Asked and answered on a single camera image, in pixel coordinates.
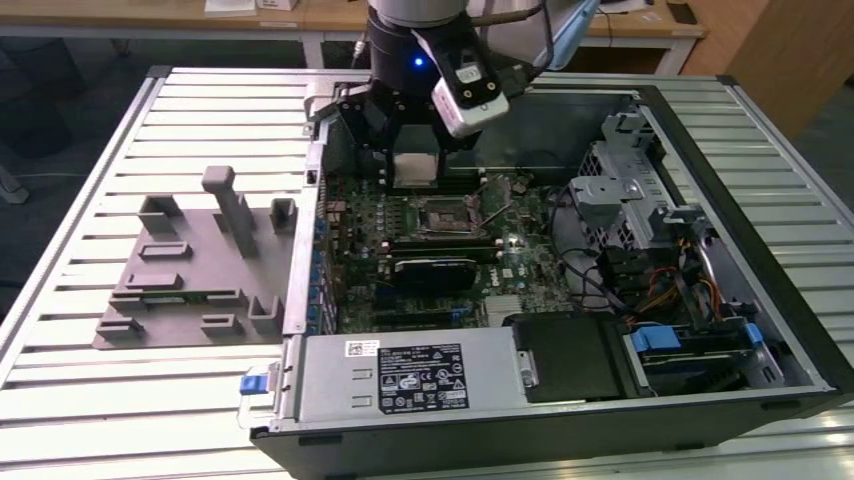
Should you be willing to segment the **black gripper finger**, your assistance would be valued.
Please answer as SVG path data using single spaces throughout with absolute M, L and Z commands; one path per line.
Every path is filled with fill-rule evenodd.
M 364 178 L 376 179 L 390 192 L 394 189 L 394 149 L 401 122 L 370 97 L 342 97 L 337 107 L 352 138 L 357 173 Z
M 476 184 L 480 182 L 478 174 L 453 173 L 450 169 L 450 160 L 454 154 L 462 151 L 470 151 L 476 147 L 481 133 L 477 132 L 460 139 L 452 135 L 444 124 L 433 126 L 433 133 L 440 145 L 437 167 L 438 189 L 473 189 Z

